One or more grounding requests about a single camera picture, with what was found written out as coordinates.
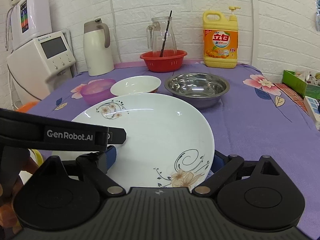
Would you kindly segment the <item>person's left hand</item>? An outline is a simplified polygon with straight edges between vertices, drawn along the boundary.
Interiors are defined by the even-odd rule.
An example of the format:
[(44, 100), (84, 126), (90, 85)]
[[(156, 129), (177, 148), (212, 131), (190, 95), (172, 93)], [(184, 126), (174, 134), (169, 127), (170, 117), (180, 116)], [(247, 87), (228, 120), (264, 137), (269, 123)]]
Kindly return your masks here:
[(15, 180), (12, 191), (10, 193), (10, 199), (8, 198), (6, 202), (1, 206), (1, 239), (8, 239), (9, 236), (6, 236), (6, 233), (13, 233), (16, 235), (22, 230), (22, 227), (18, 221), (16, 213), (12, 207), (12, 202), (18, 191), (23, 187), (23, 181), (20, 178), (19, 173), (21, 171), (26, 171), (30, 174), (34, 174), (34, 172), (39, 168), (37, 163), (29, 157), (25, 165), (18, 172), (18, 177)]

